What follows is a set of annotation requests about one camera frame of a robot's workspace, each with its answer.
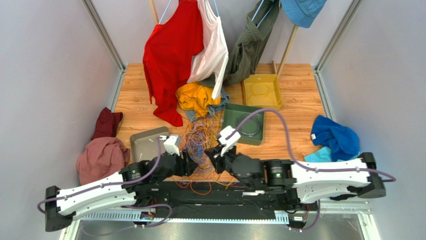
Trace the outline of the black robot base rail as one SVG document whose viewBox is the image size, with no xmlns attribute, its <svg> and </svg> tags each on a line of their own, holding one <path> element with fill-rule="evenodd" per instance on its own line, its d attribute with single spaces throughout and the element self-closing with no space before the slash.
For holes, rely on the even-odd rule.
<svg viewBox="0 0 426 240">
<path fill-rule="evenodd" d="M 153 192 L 154 202 L 147 207 L 124 207 L 135 210 L 154 210 L 160 222 L 175 218 L 272 219 L 275 211 L 298 212 L 320 209 L 320 200 L 310 204 L 288 203 L 284 194 L 252 192 L 238 182 L 234 189 L 208 185 L 205 193 L 193 187 L 180 188 L 172 181 L 159 184 Z"/>
</svg>

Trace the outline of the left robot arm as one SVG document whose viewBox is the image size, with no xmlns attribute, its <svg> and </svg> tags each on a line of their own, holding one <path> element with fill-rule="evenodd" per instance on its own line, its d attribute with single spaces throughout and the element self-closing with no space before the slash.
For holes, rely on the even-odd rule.
<svg viewBox="0 0 426 240">
<path fill-rule="evenodd" d="M 37 209 L 44 214 L 45 231 L 67 228 L 75 220 L 91 213 L 116 207 L 151 208 L 153 192 L 172 176 L 189 177 L 199 167 L 187 150 L 179 150 L 181 138 L 172 134 L 157 138 L 158 148 L 165 152 L 151 160 L 131 163 L 121 170 L 92 183 L 75 188 L 57 186 L 45 190 L 45 199 Z"/>
</svg>

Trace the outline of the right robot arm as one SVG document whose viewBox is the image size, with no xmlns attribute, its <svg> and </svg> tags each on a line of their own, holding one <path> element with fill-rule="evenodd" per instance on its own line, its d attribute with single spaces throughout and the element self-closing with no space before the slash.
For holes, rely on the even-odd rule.
<svg viewBox="0 0 426 240">
<path fill-rule="evenodd" d="M 240 128 L 250 118 L 263 112 L 275 113 L 281 120 L 289 160 L 260 160 L 237 152 Z M 342 162 L 296 160 L 290 147 L 288 125 L 284 117 L 272 108 L 261 108 L 250 113 L 237 127 L 225 127 L 219 133 L 217 142 L 216 147 L 204 152 L 217 174 L 229 173 L 250 192 L 284 194 L 289 204 L 313 204 L 324 198 L 383 198 L 387 195 L 385 183 L 396 181 L 394 176 L 377 170 L 370 152 Z"/>
</svg>

